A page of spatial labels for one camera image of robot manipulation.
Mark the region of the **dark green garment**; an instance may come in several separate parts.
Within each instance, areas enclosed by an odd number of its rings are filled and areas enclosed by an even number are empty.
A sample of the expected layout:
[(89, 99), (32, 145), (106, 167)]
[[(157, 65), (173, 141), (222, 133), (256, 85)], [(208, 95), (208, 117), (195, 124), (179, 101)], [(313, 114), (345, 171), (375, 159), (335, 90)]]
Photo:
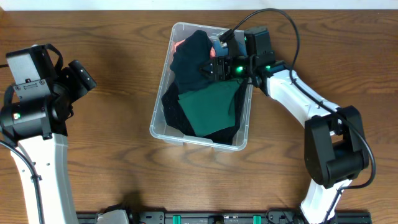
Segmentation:
[(196, 136), (205, 137), (237, 124), (236, 94), (244, 86), (246, 80), (234, 78), (178, 95), (178, 103)]

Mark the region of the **clear plastic storage bin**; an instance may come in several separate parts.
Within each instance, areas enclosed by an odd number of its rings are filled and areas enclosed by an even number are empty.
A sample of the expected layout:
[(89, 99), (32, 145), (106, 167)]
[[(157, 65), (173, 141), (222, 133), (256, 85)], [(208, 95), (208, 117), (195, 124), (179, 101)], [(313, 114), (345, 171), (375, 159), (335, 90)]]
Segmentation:
[(172, 27), (172, 32), (169, 40), (169, 47), (165, 56), (165, 63), (160, 79), (157, 98), (152, 114), (152, 119), (149, 127), (150, 134), (156, 139), (161, 139), (169, 144), (176, 144), (182, 146), (184, 144), (197, 144), (201, 146), (212, 147), (216, 151), (233, 152), (243, 150), (248, 142), (249, 120), (251, 114), (252, 91), (253, 86), (250, 85), (246, 89), (243, 112), (240, 118), (240, 128), (233, 138), (231, 145), (219, 144), (213, 142), (211, 139), (199, 138), (194, 136), (187, 136), (179, 130), (168, 126), (165, 121), (164, 107), (162, 104), (162, 96), (173, 83), (175, 74), (170, 70), (170, 64), (173, 60), (175, 52), (174, 46), (177, 42), (191, 36), (196, 30), (203, 30), (207, 33), (211, 40), (216, 40), (219, 35), (227, 31), (224, 27), (205, 26), (201, 24), (192, 24), (187, 22), (178, 22)]

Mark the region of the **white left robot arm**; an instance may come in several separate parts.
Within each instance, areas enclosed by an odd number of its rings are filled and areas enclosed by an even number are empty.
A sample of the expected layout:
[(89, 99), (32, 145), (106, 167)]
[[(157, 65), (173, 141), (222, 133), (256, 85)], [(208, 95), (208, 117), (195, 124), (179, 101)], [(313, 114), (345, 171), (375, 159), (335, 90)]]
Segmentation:
[(29, 223), (78, 223), (67, 168), (72, 104), (96, 87), (78, 60), (63, 65), (52, 45), (6, 54), (14, 83), (4, 92), (1, 145), (22, 183)]

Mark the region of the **dark navy garment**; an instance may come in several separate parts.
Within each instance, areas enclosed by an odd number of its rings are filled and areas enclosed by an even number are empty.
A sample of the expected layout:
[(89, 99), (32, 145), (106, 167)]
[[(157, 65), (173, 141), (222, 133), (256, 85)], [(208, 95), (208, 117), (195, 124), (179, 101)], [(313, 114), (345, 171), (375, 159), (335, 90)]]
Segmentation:
[(207, 33), (196, 30), (177, 47), (170, 69), (175, 74), (174, 83), (180, 94), (201, 90), (213, 83), (199, 72), (199, 66), (212, 59), (210, 58), (212, 46)]

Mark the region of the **black knit garment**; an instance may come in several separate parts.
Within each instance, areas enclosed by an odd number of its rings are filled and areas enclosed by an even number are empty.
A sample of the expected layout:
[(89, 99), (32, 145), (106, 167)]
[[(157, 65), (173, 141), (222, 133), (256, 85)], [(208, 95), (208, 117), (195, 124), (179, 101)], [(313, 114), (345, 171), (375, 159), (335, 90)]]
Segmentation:
[[(236, 94), (236, 102), (238, 103), (238, 106), (236, 107), (236, 111), (238, 113), (236, 117), (237, 124), (232, 128), (222, 129), (221, 131), (217, 131), (213, 134), (209, 134), (205, 137), (199, 137), (199, 138), (211, 139), (213, 142), (220, 144), (228, 144), (228, 145), (232, 144), (233, 138), (240, 128), (241, 124), (240, 118), (243, 112), (243, 104), (244, 104), (247, 86), (248, 86), (248, 81), (246, 80), (246, 86), (242, 87)], [(169, 89), (163, 95), (162, 104), (164, 107), (165, 121), (168, 126), (171, 126), (179, 130), (183, 134), (187, 136), (197, 137), (193, 132), (193, 129), (187, 117), (185, 116), (183, 109), (178, 103), (179, 94), (180, 93), (178, 92), (176, 84), (173, 83), (170, 85)]]

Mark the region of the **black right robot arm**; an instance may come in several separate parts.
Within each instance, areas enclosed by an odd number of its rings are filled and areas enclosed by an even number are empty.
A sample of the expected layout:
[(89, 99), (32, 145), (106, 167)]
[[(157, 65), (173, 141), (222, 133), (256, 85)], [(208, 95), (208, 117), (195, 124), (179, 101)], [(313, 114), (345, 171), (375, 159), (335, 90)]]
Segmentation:
[(266, 27), (243, 33), (246, 55), (232, 29), (218, 34), (226, 56), (217, 56), (200, 67), (208, 79), (220, 82), (248, 78), (266, 96), (283, 105), (303, 126), (304, 160), (311, 183), (300, 205), (305, 223), (333, 223), (335, 208), (359, 173), (373, 166), (361, 115), (354, 106), (342, 108), (306, 85), (284, 61), (275, 59)]

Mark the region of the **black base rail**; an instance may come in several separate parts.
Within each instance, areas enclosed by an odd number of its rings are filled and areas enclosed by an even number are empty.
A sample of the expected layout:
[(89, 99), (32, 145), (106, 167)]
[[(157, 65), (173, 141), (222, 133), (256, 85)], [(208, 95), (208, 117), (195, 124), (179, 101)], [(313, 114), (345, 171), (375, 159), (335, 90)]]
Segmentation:
[(292, 209), (272, 209), (263, 213), (172, 213), (166, 211), (137, 212), (123, 204), (102, 212), (78, 212), (79, 223), (130, 224), (294, 224), (306, 223), (304, 215)]

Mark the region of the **blue cloth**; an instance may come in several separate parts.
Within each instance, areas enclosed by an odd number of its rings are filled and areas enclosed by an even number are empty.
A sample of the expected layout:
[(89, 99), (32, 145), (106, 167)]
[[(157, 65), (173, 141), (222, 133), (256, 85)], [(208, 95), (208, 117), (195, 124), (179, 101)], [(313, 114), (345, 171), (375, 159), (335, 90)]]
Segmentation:
[(222, 44), (219, 40), (213, 40), (212, 44), (213, 46), (210, 50), (210, 58), (228, 55), (228, 48), (222, 47)]

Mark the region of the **pink shirt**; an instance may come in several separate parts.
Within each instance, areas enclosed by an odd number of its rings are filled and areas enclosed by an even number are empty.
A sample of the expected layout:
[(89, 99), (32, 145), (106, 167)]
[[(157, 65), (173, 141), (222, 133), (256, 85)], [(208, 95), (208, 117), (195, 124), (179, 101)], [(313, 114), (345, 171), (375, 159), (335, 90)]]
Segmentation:
[[(175, 45), (174, 45), (174, 52), (176, 52), (177, 51), (177, 47), (179, 45), (183, 44), (184, 42), (185, 42), (185, 40), (181, 40), (179, 42), (176, 42)], [(216, 50), (215, 50), (214, 47), (212, 47), (211, 50), (210, 50), (210, 58), (215, 58), (215, 57), (216, 57)]]

